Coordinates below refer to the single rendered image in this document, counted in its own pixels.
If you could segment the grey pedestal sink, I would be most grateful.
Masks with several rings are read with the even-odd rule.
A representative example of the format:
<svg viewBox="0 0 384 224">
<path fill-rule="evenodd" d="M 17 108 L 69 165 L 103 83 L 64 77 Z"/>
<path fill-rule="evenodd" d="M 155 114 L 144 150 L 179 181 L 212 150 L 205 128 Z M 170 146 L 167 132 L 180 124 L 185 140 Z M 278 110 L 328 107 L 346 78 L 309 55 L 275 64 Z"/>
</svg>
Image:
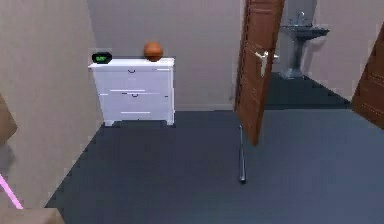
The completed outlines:
<svg viewBox="0 0 384 224">
<path fill-rule="evenodd" d="M 300 11 L 295 19 L 290 19 L 288 25 L 281 25 L 281 30 L 289 35 L 294 44 L 293 58 L 290 61 L 287 70 L 281 73 L 285 79 L 300 79 L 304 77 L 301 71 L 301 63 L 304 45 L 307 41 L 324 37 L 330 30 L 314 26 L 312 23 L 306 23 L 305 13 Z"/>
</svg>

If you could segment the brown wooden room door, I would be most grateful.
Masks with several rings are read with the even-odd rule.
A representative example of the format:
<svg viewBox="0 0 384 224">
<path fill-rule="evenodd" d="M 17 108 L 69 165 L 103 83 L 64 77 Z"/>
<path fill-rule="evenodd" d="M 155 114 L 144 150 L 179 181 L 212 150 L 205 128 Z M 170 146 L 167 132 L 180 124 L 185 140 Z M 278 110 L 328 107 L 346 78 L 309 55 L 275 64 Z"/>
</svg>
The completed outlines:
<svg viewBox="0 0 384 224">
<path fill-rule="evenodd" d="M 253 146 L 259 142 L 284 4 L 285 0 L 245 0 L 234 111 Z M 255 52 L 265 51 L 268 64 L 261 77 Z"/>
</svg>

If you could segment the black digital alarm clock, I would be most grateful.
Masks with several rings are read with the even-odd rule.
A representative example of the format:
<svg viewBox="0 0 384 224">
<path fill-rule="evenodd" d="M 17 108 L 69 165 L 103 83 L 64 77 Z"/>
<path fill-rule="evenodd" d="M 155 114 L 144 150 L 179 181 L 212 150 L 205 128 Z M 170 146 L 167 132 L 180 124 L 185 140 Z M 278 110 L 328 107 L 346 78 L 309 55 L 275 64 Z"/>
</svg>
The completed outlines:
<svg viewBox="0 0 384 224">
<path fill-rule="evenodd" d="M 96 64 L 108 64 L 113 56 L 109 52 L 95 52 L 92 54 L 91 59 Z"/>
</svg>

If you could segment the pink strip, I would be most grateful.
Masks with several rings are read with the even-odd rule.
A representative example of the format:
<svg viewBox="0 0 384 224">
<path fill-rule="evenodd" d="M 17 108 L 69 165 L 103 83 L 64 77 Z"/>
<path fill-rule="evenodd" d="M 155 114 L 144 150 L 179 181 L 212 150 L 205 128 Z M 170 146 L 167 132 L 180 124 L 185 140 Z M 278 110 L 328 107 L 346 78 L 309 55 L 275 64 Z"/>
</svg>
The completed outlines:
<svg viewBox="0 0 384 224">
<path fill-rule="evenodd" d="M 5 180 L 5 178 L 1 174 L 0 174 L 0 186 L 4 190 L 4 192 L 6 193 L 6 195 L 8 196 L 8 198 L 10 199 L 10 201 L 14 205 L 14 207 L 16 209 L 23 209 L 23 206 L 20 203 L 20 201 L 18 200 L 17 196 L 15 195 L 15 193 L 10 188 L 9 184 L 7 183 L 7 181 Z"/>
</svg>

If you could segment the grey baseball bat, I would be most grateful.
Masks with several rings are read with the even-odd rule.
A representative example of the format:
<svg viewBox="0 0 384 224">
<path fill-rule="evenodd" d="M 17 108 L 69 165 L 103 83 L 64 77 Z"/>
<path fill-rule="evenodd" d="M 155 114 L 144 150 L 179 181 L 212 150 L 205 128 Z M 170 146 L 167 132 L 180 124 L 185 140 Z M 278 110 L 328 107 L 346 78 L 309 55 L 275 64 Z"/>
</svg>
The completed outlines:
<svg viewBox="0 0 384 224">
<path fill-rule="evenodd" d="M 239 148 L 239 182 L 245 184 L 246 179 L 246 163 L 245 163 L 245 153 L 243 148 L 243 128 L 240 125 L 240 148 Z"/>
</svg>

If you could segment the orange basketball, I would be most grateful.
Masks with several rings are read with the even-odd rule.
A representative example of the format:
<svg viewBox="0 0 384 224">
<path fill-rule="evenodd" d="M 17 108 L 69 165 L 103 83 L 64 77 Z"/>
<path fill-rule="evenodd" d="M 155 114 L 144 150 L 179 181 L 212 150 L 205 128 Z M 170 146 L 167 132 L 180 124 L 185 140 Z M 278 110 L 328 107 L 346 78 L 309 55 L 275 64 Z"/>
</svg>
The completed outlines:
<svg viewBox="0 0 384 224">
<path fill-rule="evenodd" d="M 163 48 L 158 42 L 148 42 L 144 46 L 144 57 L 151 61 L 156 62 L 163 57 Z"/>
</svg>

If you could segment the brown box shape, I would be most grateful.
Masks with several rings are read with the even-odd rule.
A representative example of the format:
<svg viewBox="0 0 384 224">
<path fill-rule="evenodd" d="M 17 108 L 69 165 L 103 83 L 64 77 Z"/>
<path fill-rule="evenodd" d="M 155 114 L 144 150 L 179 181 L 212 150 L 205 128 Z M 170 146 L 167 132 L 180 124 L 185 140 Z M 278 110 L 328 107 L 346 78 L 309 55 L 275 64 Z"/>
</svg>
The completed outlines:
<svg viewBox="0 0 384 224">
<path fill-rule="evenodd" d="M 17 124 L 0 94 L 0 144 L 5 144 L 17 131 Z"/>
</svg>

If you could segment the brown panelled room door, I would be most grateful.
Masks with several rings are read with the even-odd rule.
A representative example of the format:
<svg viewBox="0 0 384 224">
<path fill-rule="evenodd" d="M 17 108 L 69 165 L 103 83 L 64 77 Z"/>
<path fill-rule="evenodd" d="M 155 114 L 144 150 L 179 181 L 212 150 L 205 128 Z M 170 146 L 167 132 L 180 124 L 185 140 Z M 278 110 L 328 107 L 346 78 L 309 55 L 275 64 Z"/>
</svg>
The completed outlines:
<svg viewBox="0 0 384 224">
<path fill-rule="evenodd" d="M 384 130 L 384 22 L 353 95 L 352 110 Z"/>
</svg>

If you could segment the white chest of drawers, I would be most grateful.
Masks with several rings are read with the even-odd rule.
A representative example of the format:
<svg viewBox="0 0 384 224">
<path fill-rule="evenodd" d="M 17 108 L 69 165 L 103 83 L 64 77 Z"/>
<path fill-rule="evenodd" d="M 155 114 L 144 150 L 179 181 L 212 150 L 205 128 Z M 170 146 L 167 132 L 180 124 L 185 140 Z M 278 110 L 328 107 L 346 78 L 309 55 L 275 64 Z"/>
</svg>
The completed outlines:
<svg viewBox="0 0 384 224">
<path fill-rule="evenodd" d="M 175 123 L 174 58 L 112 59 L 92 63 L 103 122 L 154 120 Z"/>
</svg>

